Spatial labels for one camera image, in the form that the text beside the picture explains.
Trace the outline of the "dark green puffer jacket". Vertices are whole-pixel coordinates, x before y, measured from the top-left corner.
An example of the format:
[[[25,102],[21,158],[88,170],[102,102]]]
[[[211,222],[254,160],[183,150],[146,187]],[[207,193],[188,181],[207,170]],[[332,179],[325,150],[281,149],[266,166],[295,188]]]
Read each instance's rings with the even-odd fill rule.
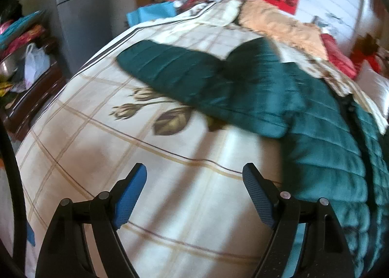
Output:
[[[330,200],[354,260],[367,273],[388,248],[388,135],[351,95],[283,63],[262,37],[225,59],[142,40],[119,66],[155,91],[200,112],[278,139],[283,188]]]

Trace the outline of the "floral cream bed quilt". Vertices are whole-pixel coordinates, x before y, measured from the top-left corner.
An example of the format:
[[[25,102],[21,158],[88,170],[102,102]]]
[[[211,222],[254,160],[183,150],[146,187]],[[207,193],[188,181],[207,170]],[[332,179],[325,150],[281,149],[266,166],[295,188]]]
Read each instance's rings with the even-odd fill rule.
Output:
[[[253,163],[289,192],[280,141],[206,115],[124,71],[118,54],[142,40],[225,59],[264,37],[281,62],[296,63],[338,96],[351,95],[388,135],[376,103],[329,60],[242,27],[243,3],[223,0],[198,15],[128,29],[98,51],[40,116],[17,152],[35,234],[26,252],[27,276],[35,276],[60,201],[90,200],[137,163],[146,167],[147,181],[118,234],[141,277],[249,277],[264,254],[271,230],[255,211],[242,170]]]

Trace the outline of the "dark wooden side cabinet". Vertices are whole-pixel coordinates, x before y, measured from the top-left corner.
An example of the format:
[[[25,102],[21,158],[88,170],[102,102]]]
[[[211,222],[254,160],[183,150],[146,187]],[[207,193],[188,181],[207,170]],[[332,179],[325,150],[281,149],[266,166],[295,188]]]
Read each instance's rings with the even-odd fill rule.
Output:
[[[54,98],[66,84],[58,62],[53,61],[47,71],[26,92],[8,92],[1,99],[1,120],[13,140],[23,140],[32,126],[33,118],[46,102]]]

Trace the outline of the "white square pillow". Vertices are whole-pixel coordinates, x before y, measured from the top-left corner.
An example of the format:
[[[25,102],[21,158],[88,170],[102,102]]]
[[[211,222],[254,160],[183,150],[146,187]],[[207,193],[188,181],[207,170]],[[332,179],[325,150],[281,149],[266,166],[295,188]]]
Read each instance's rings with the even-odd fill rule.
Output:
[[[356,83],[376,103],[385,119],[388,118],[388,78],[375,72],[367,60],[361,64]]]

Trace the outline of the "red heart cushion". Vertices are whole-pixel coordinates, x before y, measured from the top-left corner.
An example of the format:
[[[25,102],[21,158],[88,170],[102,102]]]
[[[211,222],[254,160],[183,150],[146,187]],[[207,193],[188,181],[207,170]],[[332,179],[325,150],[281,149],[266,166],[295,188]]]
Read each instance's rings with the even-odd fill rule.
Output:
[[[336,40],[329,34],[321,34],[320,37],[326,48],[329,62],[352,80],[355,79],[357,69],[351,59],[340,50]]]

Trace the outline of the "white plastic bag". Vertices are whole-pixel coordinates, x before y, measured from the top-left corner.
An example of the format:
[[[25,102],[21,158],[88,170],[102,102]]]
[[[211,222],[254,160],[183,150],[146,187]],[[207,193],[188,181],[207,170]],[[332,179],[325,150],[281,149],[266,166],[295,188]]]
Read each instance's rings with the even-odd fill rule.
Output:
[[[24,84],[26,89],[30,89],[49,67],[49,55],[42,48],[37,48],[35,43],[28,44],[24,62]]]

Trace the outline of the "peach frilled pillow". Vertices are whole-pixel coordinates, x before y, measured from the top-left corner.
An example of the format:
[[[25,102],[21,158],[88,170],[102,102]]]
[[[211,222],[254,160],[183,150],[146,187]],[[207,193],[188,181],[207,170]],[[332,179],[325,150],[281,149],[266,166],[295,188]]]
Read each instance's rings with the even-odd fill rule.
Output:
[[[318,26],[284,15],[266,1],[244,1],[239,13],[239,24],[277,42],[298,48],[313,57],[328,60]]]

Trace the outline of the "blue paper bag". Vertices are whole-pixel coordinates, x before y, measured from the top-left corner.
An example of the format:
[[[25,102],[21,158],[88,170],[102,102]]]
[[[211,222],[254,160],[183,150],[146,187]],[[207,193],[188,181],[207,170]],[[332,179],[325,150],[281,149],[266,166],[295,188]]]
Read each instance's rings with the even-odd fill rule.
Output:
[[[150,20],[175,17],[176,14],[172,2],[163,2],[139,7],[137,10],[127,13],[126,17],[129,26],[132,27]]]

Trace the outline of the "grey refrigerator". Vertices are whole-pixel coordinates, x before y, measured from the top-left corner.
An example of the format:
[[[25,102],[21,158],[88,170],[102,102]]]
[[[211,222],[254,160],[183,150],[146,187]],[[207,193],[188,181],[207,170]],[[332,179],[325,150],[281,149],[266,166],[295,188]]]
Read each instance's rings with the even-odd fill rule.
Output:
[[[97,51],[128,28],[135,0],[56,0],[63,51],[74,75]]]

